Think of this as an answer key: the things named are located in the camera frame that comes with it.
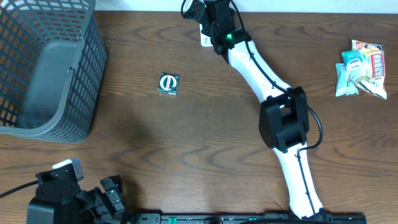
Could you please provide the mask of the dark green round-logo box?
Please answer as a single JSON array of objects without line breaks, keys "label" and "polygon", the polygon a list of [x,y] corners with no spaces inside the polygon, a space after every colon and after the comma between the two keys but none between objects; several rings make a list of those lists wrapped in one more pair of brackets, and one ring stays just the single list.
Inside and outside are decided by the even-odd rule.
[{"label": "dark green round-logo box", "polygon": [[158,92],[161,94],[176,95],[178,92],[180,76],[161,73],[158,85]]}]

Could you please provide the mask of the teal wipes pack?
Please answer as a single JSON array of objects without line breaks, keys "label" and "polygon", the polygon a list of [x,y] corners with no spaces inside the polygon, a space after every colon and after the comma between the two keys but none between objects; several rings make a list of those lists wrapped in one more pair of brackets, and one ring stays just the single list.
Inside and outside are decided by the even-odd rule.
[{"label": "teal wipes pack", "polygon": [[335,96],[358,95],[359,91],[353,82],[346,80],[346,69],[343,63],[336,63],[336,91]]}]

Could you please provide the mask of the green tissue pack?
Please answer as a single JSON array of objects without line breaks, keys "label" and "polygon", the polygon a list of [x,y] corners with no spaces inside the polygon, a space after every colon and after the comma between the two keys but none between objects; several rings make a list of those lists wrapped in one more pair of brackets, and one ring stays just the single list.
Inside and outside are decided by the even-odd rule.
[{"label": "green tissue pack", "polygon": [[363,53],[359,50],[350,50],[341,53],[343,63],[349,80],[354,83],[363,81],[366,78],[366,67]]}]

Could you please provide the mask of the cream wet wipes pack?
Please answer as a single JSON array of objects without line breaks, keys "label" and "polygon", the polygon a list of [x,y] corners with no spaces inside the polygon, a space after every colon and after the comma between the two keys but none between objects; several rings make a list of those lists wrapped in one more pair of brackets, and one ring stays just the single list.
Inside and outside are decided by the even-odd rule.
[{"label": "cream wet wipes pack", "polygon": [[361,73],[355,76],[354,84],[363,91],[386,100],[384,46],[352,40],[352,49],[360,51],[363,58]]}]

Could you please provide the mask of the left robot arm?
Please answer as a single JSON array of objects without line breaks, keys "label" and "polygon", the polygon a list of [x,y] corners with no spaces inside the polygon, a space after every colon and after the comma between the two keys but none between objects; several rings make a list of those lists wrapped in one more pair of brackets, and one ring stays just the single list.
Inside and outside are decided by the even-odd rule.
[{"label": "left robot arm", "polygon": [[95,224],[135,223],[127,211],[120,175],[100,181],[102,188],[83,190],[84,178],[78,159],[55,164],[50,171],[36,175],[38,187],[27,209],[27,223]]}]

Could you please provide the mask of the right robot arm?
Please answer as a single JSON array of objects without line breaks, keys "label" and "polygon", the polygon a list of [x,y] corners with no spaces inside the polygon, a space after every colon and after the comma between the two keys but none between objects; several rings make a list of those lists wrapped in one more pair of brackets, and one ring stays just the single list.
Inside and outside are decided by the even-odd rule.
[{"label": "right robot arm", "polygon": [[180,13],[200,24],[202,44],[213,47],[256,94],[261,104],[261,138],[276,153],[289,190],[290,221],[327,222],[307,159],[309,116],[316,114],[304,90],[280,79],[257,51],[245,26],[236,26],[234,20],[241,15],[232,0],[184,1]]}]

